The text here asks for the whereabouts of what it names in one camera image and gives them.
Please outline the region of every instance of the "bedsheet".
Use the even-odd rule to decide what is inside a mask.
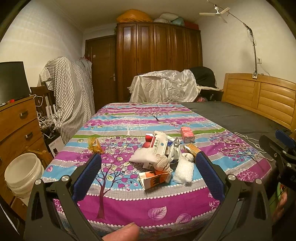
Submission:
[[[205,226],[219,205],[198,169],[194,167],[190,185],[171,180],[144,191],[137,173],[145,169],[141,164],[128,162],[144,142],[145,133],[158,130],[180,137],[181,126],[192,129],[195,144],[227,174],[252,182],[270,172],[269,162],[257,155],[256,149],[181,104],[114,103],[100,109],[73,136],[46,168],[42,179],[49,182],[71,175],[91,155],[87,149],[88,138],[98,137],[105,150],[102,168],[78,206],[100,235],[131,222],[140,227],[140,237],[145,240],[193,231]],[[231,148],[231,153],[225,153],[226,148]],[[58,200],[55,205],[70,231]]]

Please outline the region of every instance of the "pink box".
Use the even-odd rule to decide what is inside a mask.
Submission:
[[[194,142],[194,134],[189,127],[181,127],[181,136],[184,143]]]

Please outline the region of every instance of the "fan blade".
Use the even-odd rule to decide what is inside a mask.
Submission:
[[[222,19],[222,21],[223,21],[224,23],[227,23],[227,21],[226,21],[223,17],[219,16],[218,18],[219,18],[219,19]]]
[[[228,10],[229,10],[230,8],[229,7],[227,7],[227,8],[225,8],[222,12],[220,12],[221,14],[224,14],[224,13],[226,13]]]
[[[213,12],[200,12],[201,16],[215,16],[216,14]]]

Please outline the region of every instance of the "white wall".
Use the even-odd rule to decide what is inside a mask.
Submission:
[[[37,86],[45,64],[59,56],[81,57],[83,33],[50,1],[32,0],[16,16],[0,42],[0,62],[23,61],[29,86]]]
[[[84,31],[83,34],[83,43],[82,43],[82,56],[85,54],[85,40],[94,39],[98,37],[114,35],[114,29],[116,27],[116,23],[105,24],[94,28],[89,28]]]
[[[296,82],[296,39],[279,13],[265,0],[237,0],[221,7],[245,22],[257,42],[257,57],[271,76]],[[253,47],[244,25],[231,15],[228,24],[214,17],[201,17],[203,65],[215,73],[217,86],[223,87],[225,73],[253,73]],[[258,65],[258,73],[266,72]]]

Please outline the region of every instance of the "striped cloth cover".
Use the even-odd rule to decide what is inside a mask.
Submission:
[[[49,61],[40,73],[41,82],[54,92],[56,128],[64,143],[95,114],[91,65],[84,58],[72,62],[60,57]]]
[[[146,170],[142,164],[128,161],[144,143],[146,133],[157,130],[181,138],[182,126],[191,128],[195,145],[227,174],[252,182],[271,170],[269,162],[256,155],[258,151],[253,147],[181,104],[115,103],[100,109],[80,128],[46,168],[42,179],[50,182],[71,175],[91,155],[88,138],[97,137],[105,150],[102,168],[84,200],[78,202],[93,228],[103,236],[135,222],[144,240],[191,232],[204,226],[219,205],[196,166],[190,185],[171,179],[168,184],[144,191],[138,173]],[[59,200],[55,205],[64,226],[71,230]]]

